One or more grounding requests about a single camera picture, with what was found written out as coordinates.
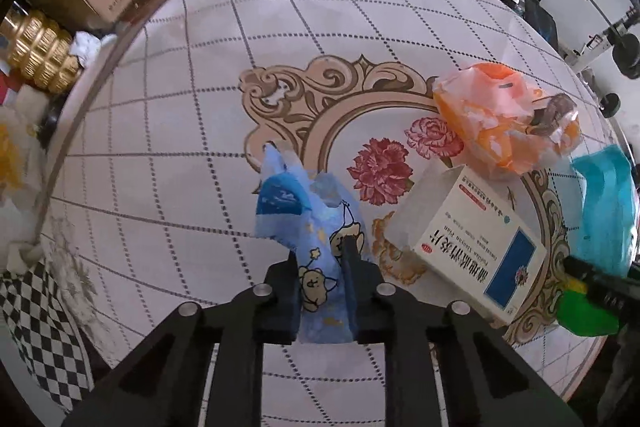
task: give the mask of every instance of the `yellow plastic package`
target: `yellow plastic package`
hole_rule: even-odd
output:
[[[436,79],[433,99],[492,176],[550,166],[582,140],[568,95],[549,96],[502,64],[482,62]]]

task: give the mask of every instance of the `tablecloth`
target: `tablecloth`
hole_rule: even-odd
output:
[[[388,281],[440,305],[460,297],[384,230],[428,158],[465,162],[431,84],[482,60],[572,97],[573,156],[614,142],[570,68],[497,0],[168,0],[79,115],[57,175],[43,244],[64,224],[66,256],[52,261],[94,290],[71,311],[114,365],[181,302],[215,305],[262,281],[286,256],[252,237],[269,140],[353,190]],[[550,253],[506,338],[562,395],[599,345],[554,317],[584,183],[566,159],[492,185]],[[267,346],[264,423],[380,425],[383,375],[382,346]]]

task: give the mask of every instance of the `pink flower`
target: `pink flower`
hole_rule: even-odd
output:
[[[426,116],[411,124],[411,129],[404,131],[408,138],[407,145],[423,158],[453,158],[462,152],[464,142],[455,132],[447,127],[440,118]]]
[[[353,188],[359,188],[362,201],[375,205],[398,203],[398,196],[413,185],[409,176],[414,170],[404,163],[409,151],[400,142],[388,138],[372,138],[363,147],[353,159],[356,166],[347,169],[356,180]]]

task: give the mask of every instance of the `cartoon character print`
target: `cartoon character print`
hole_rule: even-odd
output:
[[[356,220],[353,219],[349,203],[342,201],[342,226],[329,237],[331,253],[334,254],[338,263],[342,263],[342,239],[347,235],[353,235],[353,237],[356,238],[358,254],[361,254],[362,247],[364,246],[364,232],[361,231],[360,223],[357,223]]]
[[[319,248],[312,249],[311,261],[298,268],[298,278],[302,289],[302,306],[308,312],[317,312],[326,302],[327,293],[338,285],[338,280],[327,277],[320,268],[309,268],[311,263],[320,257]]]

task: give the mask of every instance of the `blue plastic packet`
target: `blue plastic packet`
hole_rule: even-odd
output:
[[[626,277],[636,251],[636,198],[631,165],[619,147],[576,158],[574,169],[587,189],[580,222],[580,241],[573,257],[604,272]]]
[[[353,341],[340,269],[340,243],[353,235],[368,252],[358,205],[331,174],[311,179],[292,150],[267,144],[255,211],[256,237],[268,237],[296,254],[302,296],[298,338],[338,344]]]

